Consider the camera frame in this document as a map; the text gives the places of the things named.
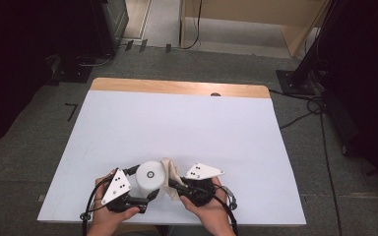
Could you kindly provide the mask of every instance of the floor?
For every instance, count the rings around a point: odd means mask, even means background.
[[[178,37],[169,30],[178,26],[175,21],[161,24],[163,17],[156,15],[156,10],[163,9],[174,18],[175,2],[153,1],[144,31],[144,38],[153,47],[143,52],[138,46],[127,51],[119,48],[111,61],[93,68],[85,84],[42,87],[0,140],[0,235],[81,234],[80,224],[46,224],[36,218],[94,78],[262,85],[280,90],[275,71],[294,70],[300,63],[286,56],[287,49],[275,29],[266,33],[274,38],[263,39],[269,43],[261,45],[269,47],[263,51],[233,51],[229,47],[236,43],[230,43],[216,44],[216,51],[200,46],[166,53],[163,47],[167,43],[177,45]],[[264,30],[267,26],[256,27]],[[208,45],[202,36],[201,43]],[[272,93],[272,101],[280,125],[308,112],[302,100]],[[73,112],[68,104],[78,104],[78,109]],[[240,235],[378,236],[378,175],[367,175],[374,167],[364,158],[342,155],[342,144],[329,114],[308,116],[281,132],[307,224],[240,226]]]
[[[139,45],[145,39],[148,46],[154,47],[180,45],[180,1],[157,0],[149,3],[148,0],[128,0],[127,4],[131,6],[129,12],[132,26],[126,29],[124,41],[134,40]],[[147,22],[143,21],[143,13],[147,13]],[[186,46],[195,41],[197,24],[198,19],[186,19]],[[142,29],[142,32],[131,33],[134,29]],[[199,39],[190,50],[291,58],[279,26],[202,19],[199,29]],[[295,58],[303,58],[305,47],[310,47],[316,31],[317,29],[311,31],[306,45],[302,45]]]

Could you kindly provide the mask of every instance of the wooden table edge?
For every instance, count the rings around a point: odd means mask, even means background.
[[[137,80],[122,78],[96,78],[92,82],[91,90],[193,95],[211,95],[212,93],[218,93],[221,96],[270,98],[269,89],[265,86]]]

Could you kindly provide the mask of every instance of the white board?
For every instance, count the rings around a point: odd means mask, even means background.
[[[98,90],[88,92],[38,220],[80,222],[96,178],[163,157],[181,176],[196,162],[224,170],[220,180],[237,198],[240,225],[306,223],[269,98]],[[127,222],[200,223],[161,192]]]

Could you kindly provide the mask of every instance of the black device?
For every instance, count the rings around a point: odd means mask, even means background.
[[[86,82],[96,58],[109,59],[128,24],[125,0],[29,0],[61,62],[55,77]]]
[[[181,178],[181,180],[185,185],[190,187],[183,187],[171,179],[168,180],[168,185],[176,189],[179,196],[188,198],[196,207],[204,206],[214,198],[216,188],[211,178],[205,180]]]
[[[378,170],[378,1],[332,1],[291,83],[303,86],[308,74],[320,72],[343,153],[363,156]]]

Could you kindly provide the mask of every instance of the human hand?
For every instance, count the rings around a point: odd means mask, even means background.
[[[115,170],[112,170],[108,175],[103,178],[96,179],[95,183],[98,184],[104,178],[108,177],[109,175],[115,174]],[[102,184],[97,188],[96,192],[94,193],[94,209],[102,207],[102,198],[103,198],[103,190],[106,187],[106,184]],[[131,218],[135,214],[137,214],[140,210],[137,207],[131,207],[124,212],[112,212],[109,211],[106,207],[101,208],[99,210],[94,211],[94,216],[92,220],[92,227],[88,232],[88,236],[111,236],[114,235],[118,226],[121,222]]]
[[[217,177],[214,177],[212,180],[214,185],[221,186],[221,182]],[[223,189],[218,188],[216,190],[216,196],[226,203],[226,193]],[[181,196],[180,200],[185,205],[186,209],[199,217],[204,227],[213,235],[235,235],[229,226],[228,214],[216,199],[212,199],[208,204],[199,207],[192,204],[192,202],[184,196]]]

